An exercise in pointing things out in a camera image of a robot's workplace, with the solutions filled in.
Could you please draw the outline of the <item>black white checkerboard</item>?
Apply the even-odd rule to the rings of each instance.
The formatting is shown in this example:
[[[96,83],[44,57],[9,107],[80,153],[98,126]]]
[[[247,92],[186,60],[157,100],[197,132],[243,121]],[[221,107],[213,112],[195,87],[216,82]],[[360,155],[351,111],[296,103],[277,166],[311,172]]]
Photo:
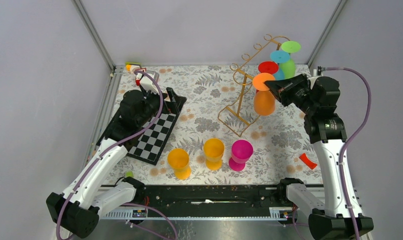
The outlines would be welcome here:
[[[128,150],[127,157],[156,165],[172,133],[179,114],[162,113]]]

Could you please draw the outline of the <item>floral table mat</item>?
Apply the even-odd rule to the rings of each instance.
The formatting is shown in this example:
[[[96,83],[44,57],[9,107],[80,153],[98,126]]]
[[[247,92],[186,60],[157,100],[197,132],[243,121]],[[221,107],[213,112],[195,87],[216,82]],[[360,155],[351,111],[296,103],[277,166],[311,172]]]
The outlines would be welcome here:
[[[227,65],[154,66],[152,70],[159,74],[162,88],[173,88],[187,101],[158,163],[125,157],[109,173],[105,184],[114,184],[128,171],[147,185],[269,185],[286,177],[306,184],[323,182],[318,167],[311,170],[299,159],[305,153],[311,161],[318,160],[304,130],[304,114],[297,107],[277,103],[271,115],[260,116],[239,137],[217,119],[218,112],[233,103],[241,90]],[[253,112],[254,96],[252,89],[245,102],[246,109]],[[225,147],[218,170],[207,168],[203,151],[204,143],[212,138],[220,139]],[[231,147],[237,140],[247,140],[253,146],[253,154],[241,171],[229,166]],[[185,180],[176,178],[168,164],[168,154],[177,148],[189,155],[191,174]]]

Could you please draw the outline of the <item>orange plastic wine glass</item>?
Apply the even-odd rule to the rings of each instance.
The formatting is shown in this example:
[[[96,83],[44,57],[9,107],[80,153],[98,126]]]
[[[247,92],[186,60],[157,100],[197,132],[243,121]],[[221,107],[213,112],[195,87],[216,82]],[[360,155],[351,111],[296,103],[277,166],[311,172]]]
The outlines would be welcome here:
[[[276,109],[276,99],[265,84],[266,81],[274,80],[275,77],[267,72],[259,73],[252,80],[252,85],[257,90],[253,99],[253,107],[255,112],[261,116],[269,116]]]

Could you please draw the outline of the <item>amber plastic wine glass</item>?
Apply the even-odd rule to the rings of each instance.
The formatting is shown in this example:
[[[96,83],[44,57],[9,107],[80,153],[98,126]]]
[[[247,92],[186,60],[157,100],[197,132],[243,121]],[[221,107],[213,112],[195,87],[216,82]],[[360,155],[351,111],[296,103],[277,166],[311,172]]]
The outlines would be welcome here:
[[[205,165],[211,171],[221,168],[224,155],[225,145],[218,138],[208,139],[203,145],[203,153],[205,156]]]

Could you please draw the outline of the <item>red toy block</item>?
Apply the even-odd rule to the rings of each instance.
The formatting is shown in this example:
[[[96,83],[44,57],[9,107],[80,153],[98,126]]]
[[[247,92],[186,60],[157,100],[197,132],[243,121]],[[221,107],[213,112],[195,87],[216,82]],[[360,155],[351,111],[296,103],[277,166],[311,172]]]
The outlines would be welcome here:
[[[140,81],[142,78],[144,78],[144,74],[140,73],[140,72],[146,72],[147,69],[146,68],[137,68],[134,70],[134,74],[135,74],[135,83],[137,86],[140,86]]]

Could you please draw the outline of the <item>red curved piece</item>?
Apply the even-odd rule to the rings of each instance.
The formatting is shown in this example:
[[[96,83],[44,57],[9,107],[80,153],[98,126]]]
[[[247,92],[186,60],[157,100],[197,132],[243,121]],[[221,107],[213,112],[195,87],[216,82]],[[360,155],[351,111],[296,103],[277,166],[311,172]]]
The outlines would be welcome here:
[[[318,164],[315,163],[315,162],[313,162],[313,161],[311,161],[311,160],[309,159],[309,157],[308,157],[305,153],[301,154],[301,155],[299,156],[299,159],[300,159],[308,168],[310,168],[311,170],[314,170],[314,169],[318,166]]]

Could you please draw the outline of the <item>magenta plastic wine glass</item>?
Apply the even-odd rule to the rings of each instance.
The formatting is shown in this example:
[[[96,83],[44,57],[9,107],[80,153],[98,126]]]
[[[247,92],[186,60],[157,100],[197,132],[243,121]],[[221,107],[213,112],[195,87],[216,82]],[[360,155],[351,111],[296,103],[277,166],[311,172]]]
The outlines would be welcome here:
[[[245,139],[235,141],[231,146],[231,157],[228,161],[230,168],[233,171],[242,171],[253,152],[254,148],[249,141]]]

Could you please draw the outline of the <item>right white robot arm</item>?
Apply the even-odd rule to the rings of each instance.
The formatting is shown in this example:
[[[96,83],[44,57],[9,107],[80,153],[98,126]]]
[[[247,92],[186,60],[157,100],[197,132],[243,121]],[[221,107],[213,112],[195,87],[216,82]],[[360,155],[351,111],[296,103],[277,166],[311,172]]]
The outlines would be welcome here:
[[[358,240],[372,231],[373,219],[364,215],[352,184],[347,156],[351,139],[336,113],[339,82],[300,74],[268,80],[265,85],[283,106],[295,105],[304,113],[304,129],[317,155],[324,187],[321,202],[300,179],[284,178],[277,187],[278,203],[302,211],[316,240]]]

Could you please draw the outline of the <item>small colourful toy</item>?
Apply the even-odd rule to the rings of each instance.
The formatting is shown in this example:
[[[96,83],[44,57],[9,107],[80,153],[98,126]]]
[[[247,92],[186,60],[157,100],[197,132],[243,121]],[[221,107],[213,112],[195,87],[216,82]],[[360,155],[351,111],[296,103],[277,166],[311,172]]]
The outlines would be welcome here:
[[[141,67],[142,65],[139,62],[129,62],[129,61],[125,62],[125,69],[128,72],[133,72],[134,70],[140,69]]]

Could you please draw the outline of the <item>green plastic wine glass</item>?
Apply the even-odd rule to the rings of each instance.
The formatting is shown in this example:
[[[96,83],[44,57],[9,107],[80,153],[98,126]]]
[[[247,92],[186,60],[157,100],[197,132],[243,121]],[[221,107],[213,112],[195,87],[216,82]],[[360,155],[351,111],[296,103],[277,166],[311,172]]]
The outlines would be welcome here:
[[[284,73],[284,78],[289,79],[295,75],[296,72],[296,64],[291,57],[291,54],[297,53],[301,49],[301,45],[297,41],[286,41],[281,45],[281,49],[288,53],[289,60],[286,60],[284,63],[281,63],[280,69]]]

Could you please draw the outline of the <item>gold wire glass rack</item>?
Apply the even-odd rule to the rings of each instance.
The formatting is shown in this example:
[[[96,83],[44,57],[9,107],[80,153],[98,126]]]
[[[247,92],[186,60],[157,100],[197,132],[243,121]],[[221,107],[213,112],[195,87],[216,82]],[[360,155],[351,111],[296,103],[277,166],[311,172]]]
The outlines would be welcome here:
[[[254,76],[246,72],[246,66],[248,66],[259,53],[268,48],[268,45],[274,44],[275,49],[280,50],[282,44],[290,40],[291,39],[287,36],[272,36],[268,33],[263,37],[263,42],[258,42],[253,45],[254,52],[252,54],[244,53],[241,55],[242,63],[232,63],[229,66],[232,71],[233,82],[240,86],[241,89],[233,103],[227,104],[218,112],[217,119],[238,137],[241,137],[260,117],[259,114],[247,110],[246,101],[249,99],[248,94],[252,92]]]

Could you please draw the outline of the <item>blue plastic wine glass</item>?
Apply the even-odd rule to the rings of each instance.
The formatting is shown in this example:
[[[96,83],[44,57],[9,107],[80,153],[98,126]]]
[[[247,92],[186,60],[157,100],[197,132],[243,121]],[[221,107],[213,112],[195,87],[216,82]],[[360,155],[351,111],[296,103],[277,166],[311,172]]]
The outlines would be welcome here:
[[[273,74],[276,80],[284,80],[285,74],[282,70],[281,64],[290,60],[290,54],[283,50],[275,50],[270,54],[270,59],[278,65],[278,70]]]

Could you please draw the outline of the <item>red plastic wine glass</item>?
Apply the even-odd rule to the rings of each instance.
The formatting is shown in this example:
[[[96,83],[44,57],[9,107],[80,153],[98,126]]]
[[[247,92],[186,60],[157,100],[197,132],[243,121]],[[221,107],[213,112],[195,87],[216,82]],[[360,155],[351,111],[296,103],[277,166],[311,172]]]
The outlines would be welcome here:
[[[264,61],[258,66],[259,73],[253,78],[255,81],[254,88],[256,89],[256,93],[259,91],[265,91],[266,87],[261,86],[261,80],[266,81],[275,81],[276,78],[274,74],[279,70],[279,66],[277,63],[273,61]]]

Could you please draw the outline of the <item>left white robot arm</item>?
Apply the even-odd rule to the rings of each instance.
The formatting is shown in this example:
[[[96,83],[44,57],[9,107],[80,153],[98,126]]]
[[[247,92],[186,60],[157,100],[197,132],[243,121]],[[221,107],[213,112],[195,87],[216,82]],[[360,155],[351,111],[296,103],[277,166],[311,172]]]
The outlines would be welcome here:
[[[124,94],[88,165],[62,193],[53,192],[46,199],[57,239],[62,237],[61,229],[86,238],[107,213],[146,200],[144,184],[133,177],[102,194],[98,189],[132,148],[136,148],[138,160],[157,162],[186,101],[170,87],[165,93],[139,88]]]

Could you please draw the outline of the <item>yellow plastic wine glass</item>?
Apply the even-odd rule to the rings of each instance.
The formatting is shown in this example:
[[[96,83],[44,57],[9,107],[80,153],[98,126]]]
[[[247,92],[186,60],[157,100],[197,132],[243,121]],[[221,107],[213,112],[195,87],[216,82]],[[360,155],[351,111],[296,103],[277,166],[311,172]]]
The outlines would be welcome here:
[[[184,149],[171,150],[167,156],[167,162],[179,180],[185,180],[191,175],[189,154]]]

